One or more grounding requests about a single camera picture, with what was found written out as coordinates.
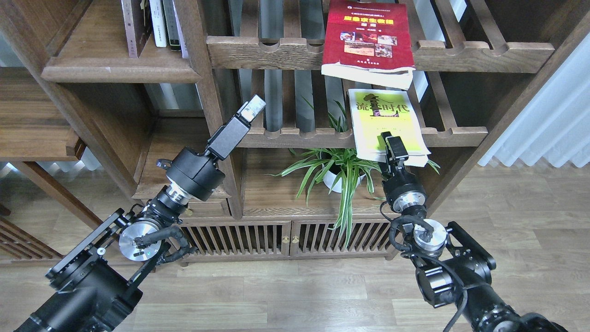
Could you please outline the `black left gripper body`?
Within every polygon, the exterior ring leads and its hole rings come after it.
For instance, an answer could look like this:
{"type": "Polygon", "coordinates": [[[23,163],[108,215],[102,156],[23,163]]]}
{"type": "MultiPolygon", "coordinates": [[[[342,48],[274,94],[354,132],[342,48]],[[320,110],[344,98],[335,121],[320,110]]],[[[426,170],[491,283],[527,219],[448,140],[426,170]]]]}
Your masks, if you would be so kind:
{"type": "Polygon", "coordinates": [[[208,200],[225,177],[217,162],[230,155],[250,128],[251,120],[234,115],[208,140],[204,153],[185,147],[164,167],[171,184],[162,192],[175,202],[187,202],[191,198],[208,200]]]}

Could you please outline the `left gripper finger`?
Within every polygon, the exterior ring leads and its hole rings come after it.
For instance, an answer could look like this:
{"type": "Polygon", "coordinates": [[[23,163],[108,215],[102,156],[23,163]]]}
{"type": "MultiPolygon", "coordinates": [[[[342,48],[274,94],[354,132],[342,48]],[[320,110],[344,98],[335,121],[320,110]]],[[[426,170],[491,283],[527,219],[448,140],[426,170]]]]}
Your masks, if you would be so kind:
{"type": "Polygon", "coordinates": [[[258,114],[264,110],[265,106],[266,102],[259,95],[253,95],[252,99],[239,109],[239,116],[245,122],[251,124],[258,114]]]}

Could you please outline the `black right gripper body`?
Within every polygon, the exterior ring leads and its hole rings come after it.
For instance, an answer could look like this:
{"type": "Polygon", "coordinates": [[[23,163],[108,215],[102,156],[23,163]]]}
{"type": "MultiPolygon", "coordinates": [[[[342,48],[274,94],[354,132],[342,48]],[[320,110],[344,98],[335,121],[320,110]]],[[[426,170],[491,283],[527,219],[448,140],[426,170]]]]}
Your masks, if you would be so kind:
{"type": "Polygon", "coordinates": [[[414,174],[407,172],[404,161],[409,154],[399,136],[384,136],[386,161],[380,162],[382,187],[386,201],[396,213],[426,213],[426,193],[414,174]]]}

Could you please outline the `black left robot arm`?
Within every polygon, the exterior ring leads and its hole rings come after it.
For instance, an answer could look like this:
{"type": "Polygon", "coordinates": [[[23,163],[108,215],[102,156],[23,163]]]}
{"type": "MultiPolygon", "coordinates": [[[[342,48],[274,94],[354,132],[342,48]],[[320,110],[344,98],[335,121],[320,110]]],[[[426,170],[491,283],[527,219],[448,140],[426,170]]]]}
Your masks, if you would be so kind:
{"type": "Polygon", "coordinates": [[[141,212],[116,210],[48,270],[55,289],[19,332],[111,332],[142,297],[139,285],[158,265],[196,251],[179,228],[192,198],[207,200],[223,182],[218,168],[242,141],[265,101],[255,95],[208,140],[203,153],[184,148],[160,159],[170,185],[141,212]]]}

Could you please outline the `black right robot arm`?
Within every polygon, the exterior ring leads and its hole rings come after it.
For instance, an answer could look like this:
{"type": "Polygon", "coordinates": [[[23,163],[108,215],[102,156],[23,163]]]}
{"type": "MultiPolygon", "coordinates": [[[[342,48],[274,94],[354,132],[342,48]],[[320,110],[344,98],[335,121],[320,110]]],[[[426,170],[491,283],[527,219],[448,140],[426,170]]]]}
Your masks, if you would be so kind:
{"type": "Polygon", "coordinates": [[[455,221],[441,225],[426,218],[426,194],[404,167],[404,143],[382,132],[386,160],[380,163],[386,203],[400,216],[390,219],[390,243],[414,264],[424,300],[435,308],[455,304],[475,332],[562,332],[563,326],[537,313],[518,315],[491,287],[496,261],[455,221]]]}

